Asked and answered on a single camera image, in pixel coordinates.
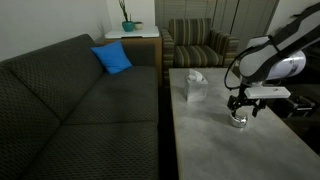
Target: side table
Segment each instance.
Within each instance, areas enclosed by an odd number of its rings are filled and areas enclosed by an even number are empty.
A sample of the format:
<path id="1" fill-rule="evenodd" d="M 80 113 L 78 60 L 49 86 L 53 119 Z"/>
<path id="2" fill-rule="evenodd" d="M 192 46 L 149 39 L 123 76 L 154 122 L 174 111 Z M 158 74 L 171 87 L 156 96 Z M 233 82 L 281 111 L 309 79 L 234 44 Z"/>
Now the side table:
<path id="1" fill-rule="evenodd" d="M 158 72 L 158 86 L 162 86 L 162 39 L 158 27 L 144 28 L 133 32 L 112 30 L 105 35 L 105 44 L 120 40 L 123 44 L 153 44 L 155 47 L 155 60 Z"/>

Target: small container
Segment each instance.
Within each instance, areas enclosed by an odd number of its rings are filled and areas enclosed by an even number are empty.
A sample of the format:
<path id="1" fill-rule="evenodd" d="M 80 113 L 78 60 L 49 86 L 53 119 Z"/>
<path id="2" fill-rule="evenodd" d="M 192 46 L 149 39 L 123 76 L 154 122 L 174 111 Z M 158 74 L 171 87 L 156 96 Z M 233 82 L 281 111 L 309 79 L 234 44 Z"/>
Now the small container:
<path id="1" fill-rule="evenodd" d="M 135 22 L 134 28 L 135 28 L 136 30 L 141 30 L 141 29 L 143 28 L 143 23 L 140 22 L 140 21 Z"/>
<path id="2" fill-rule="evenodd" d="M 208 90 L 208 81 L 204 77 L 202 77 L 201 81 L 193 81 L 187 76 L 185 78 L 184 89 L 188 102 L 205 101 Z"/>

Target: potted plant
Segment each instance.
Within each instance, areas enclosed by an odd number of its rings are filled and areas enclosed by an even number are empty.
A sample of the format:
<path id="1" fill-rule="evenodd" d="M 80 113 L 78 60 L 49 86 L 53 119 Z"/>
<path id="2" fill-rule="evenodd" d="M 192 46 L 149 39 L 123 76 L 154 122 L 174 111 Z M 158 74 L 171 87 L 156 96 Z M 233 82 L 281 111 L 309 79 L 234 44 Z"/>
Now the potted plant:
<path id="1" fill-rule="evenodd" d="M 131 21 L 131 15 L 130 15 L 130 21 L 128 21 L 128 14 L 127 14 L 127 11 L 126 11 L 126 3 L 125 3 L 125 1 L 124 0 L 119 0 L 119 5 L 120 5 L 120 7 L 122 9 L 123 16 L 124 16 L 124 19 L 125 19 L 125 21 L 122 22 L 122 27 L 123 27 L 124 31 L 126 31 L 126 32 L 133 31 L 135 23 Z"/>

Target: gray sofa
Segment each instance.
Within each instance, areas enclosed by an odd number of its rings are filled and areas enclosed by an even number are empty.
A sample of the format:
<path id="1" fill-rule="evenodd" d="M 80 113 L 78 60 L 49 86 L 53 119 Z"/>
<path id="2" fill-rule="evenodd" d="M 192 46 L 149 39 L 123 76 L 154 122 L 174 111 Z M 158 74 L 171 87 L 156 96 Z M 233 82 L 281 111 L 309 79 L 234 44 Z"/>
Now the gray sofa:
<path id="1" fill-rule="evenodd" d="M 152 45 L 109 75 L 81 35 L 0 63 L 0 179 L 158 179 Z"/>

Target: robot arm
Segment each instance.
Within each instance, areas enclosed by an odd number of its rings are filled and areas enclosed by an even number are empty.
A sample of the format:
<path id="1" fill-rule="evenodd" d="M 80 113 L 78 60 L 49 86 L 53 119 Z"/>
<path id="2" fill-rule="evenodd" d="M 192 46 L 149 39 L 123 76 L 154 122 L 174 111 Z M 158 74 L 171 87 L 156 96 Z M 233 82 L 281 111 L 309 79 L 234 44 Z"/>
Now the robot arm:
<path id="1" fill-rule="evenodd" d="M 252 39 L 250 48 L 239 57 L 241 85 L 239 95 L 228 101 L 231 116 L 236 118 L 236 111 L 242 106 L 254 106 L 252 115 L 256 116 L 265 108 L 266 99 L 289 97 L 284 87 L 263 87 L 263 82 L 300 73 L 305 65 L 300 50 L 319 40 L 320 3 L 308 8 L 275 36 Z"/>
<path id="2" fill-rule="evenodd" d="M 241 75 L 249 82 L 267 80 L 275 64 L 319 40 L 320 3 L 317 3 L 274 37 L 247 52 L 240 61 Z"/>

